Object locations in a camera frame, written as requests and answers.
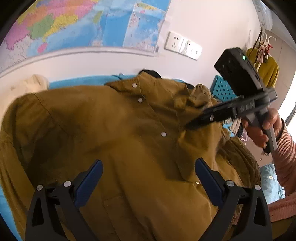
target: metal bolt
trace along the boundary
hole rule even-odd
[[[227,184],[227,186],[229,186],[229,187],[233,187],[233,186],[234,186],[234,182],[231,181],[231,180],[228,180],[228,181],[226,182],[226,184]]]
[[[37,191],[41,191],[43,189],[43,186],[42,185],[38,185],[37,186]]]
[[[257,191],[260,191],[260,190],[261,190],[261,187],[260,187],[259,185],[255,185],[255,189],[256,189]]]
[[[65,182],[64,182],[64,187],[70,187],[71,184],[72,184],[72,182],[70,182],[70,181],[65,181]]]

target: map poster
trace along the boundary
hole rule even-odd
[[[153,53],[170,0],[37,0],[0,45],[0,72],[66,48],[122,47]]]

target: pink knit sweater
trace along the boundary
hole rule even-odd
[[[278,181],[285,188],[286,198],[268,205],[272,222],[296,215],[296,145],[286,126],[278,146],[272,153],[272,159]]]

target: air conditioner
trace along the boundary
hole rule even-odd
[[[271,10],[260,0],[252,0],[258,14],[261,28],[270,31],[272,29]]]

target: wall socket panel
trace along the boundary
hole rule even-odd
[[[202,47],[200,45],[174,32],[169,32],[165,49],[195,60],[197,60],[202,53]]]
[[[165,49],[179,53],[183,44],[184,37],[174,32],[169,32]]]
[[[189,58],[198,60],[202,53],[202,46],[198,45],[197,43],[184,38],[181,49],[180,49],[180,54],[185,55]]]

